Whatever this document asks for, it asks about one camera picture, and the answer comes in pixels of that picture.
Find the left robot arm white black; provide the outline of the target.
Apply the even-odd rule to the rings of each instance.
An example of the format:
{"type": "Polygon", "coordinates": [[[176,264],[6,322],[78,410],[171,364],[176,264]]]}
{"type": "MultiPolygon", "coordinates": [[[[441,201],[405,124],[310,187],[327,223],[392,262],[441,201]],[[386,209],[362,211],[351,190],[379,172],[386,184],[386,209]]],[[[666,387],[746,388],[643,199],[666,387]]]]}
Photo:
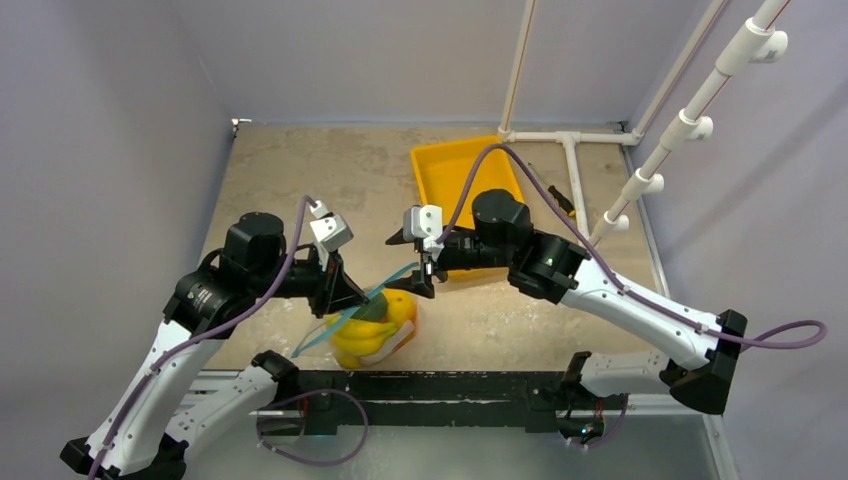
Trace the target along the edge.
{"type": "Polygon", "coordinates": [[[226,387],[188,410],[181,403],[234,323],[264,298],[304,298],[315,316],[365,303],[343,269],[340,248],[352,239],[344,218],[316,205],[304,259],[283,222],[243,215],[224,246],[181,278],[154,342],[120,403],[97,430],[68,441],[61,460],[92,479],[180,479],[188,463],[249,412],[284,409],[304,393],[299,369],[265,351],[226,387]]]}

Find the clear zip top bag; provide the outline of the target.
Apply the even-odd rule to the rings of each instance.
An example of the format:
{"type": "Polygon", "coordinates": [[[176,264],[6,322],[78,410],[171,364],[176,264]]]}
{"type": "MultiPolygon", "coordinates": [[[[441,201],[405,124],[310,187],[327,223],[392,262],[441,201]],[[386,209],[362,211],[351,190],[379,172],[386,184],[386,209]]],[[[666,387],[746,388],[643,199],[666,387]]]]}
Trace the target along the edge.
{"type": "Polygon", "coordinates": [[[388,284],[410,272],[410,263],[366,291],[367,303],[325,316],[295,346],[297,358],[314,348],[327,348],[346,370],[374,366],[408,344],[417,334],[419,307],[415,298],[388,284]]]}

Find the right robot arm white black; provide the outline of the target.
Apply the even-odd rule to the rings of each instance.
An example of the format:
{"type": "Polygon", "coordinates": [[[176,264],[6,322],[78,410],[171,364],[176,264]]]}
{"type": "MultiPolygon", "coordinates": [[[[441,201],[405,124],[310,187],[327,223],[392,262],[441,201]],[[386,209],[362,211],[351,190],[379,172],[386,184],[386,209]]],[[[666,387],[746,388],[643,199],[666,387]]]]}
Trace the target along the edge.
{"type": "Polygon", "coordinates": [[[508,283],[537,300],[597,316],[652,346],[637,354],[573,356],[561,381],[564,399],[584,407],[596,398],[624,393],[669,393],[701,413],[724,413],[741,353],[732,337],[747,319],[685,307],[623,276],[610,279],[600,259],[560,236],[536,229],[529,208],[503,189],[472,202],[474,226],[454,227],[446,240],[442,210],[413,206],[389,245],[413,245],[420,266],[389,287],[434,298],[433,282],[459,270],[505,267],[508,283]]]}

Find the yellow banana bunch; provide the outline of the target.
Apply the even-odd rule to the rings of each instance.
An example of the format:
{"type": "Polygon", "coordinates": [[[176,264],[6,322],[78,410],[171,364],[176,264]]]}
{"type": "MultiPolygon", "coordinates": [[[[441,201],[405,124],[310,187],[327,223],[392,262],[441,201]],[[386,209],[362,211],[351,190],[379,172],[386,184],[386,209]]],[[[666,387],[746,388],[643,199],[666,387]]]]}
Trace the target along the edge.
{"type": "Polygon", "coordinates": [[[372,323],[348,320],[330,336],[331,344],[343,353],[365,356],[376,353],[399,330],[392,322],[372,323]]]}

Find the green avocado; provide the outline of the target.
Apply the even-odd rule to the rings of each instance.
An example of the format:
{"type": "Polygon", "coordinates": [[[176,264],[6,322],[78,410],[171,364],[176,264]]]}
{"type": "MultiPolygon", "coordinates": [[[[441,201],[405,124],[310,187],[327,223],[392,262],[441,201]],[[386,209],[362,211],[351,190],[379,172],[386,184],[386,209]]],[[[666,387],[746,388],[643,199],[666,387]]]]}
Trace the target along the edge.
{"type": "Polygon", "coordinates": [[[352,318],[372,323],[384,323],[388,318],[388,305],[386,296],[381,292],[357,310],[352,318]]]}

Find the yellow plastic tray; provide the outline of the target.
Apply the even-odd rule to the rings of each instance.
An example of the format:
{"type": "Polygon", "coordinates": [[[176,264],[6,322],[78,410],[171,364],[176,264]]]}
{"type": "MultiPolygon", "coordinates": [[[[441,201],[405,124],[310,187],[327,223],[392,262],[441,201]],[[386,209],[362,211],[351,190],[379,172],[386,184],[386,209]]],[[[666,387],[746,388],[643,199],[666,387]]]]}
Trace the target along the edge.
{"type": "MultiPolygon", "coordinates": [[[[413,148],[410,158],[418,185],[419,202],[440,207],[443,221],[448,222],[478,155],[485,147],[498,141],[496,136],[483,136],[413,148]]],[[[489,153],[474,176],[456,222],[458,227],[473,226],[473,199],[491,189],[503,189],[511,193],[515,200],[524,200],[511,158],[501,150],[489,153]]],[[[485,285],[503,280],[506,272],[505,268],[452,271],[442,286],[446,290],[459,290],[485,285]]]]}

